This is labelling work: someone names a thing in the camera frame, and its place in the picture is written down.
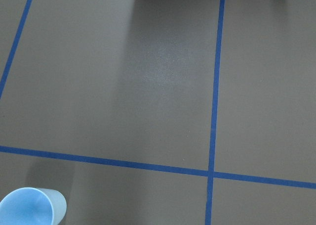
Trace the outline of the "light blue cup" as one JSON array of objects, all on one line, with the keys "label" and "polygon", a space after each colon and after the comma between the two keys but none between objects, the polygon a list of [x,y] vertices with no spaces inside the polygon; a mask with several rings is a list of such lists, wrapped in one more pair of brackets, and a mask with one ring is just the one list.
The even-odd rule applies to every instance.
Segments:
[{"label": "light blue cup", "polygon": [[58,225],[67,210],[62,193],[47,188],[23,187],[0,202],[2,225]]}]

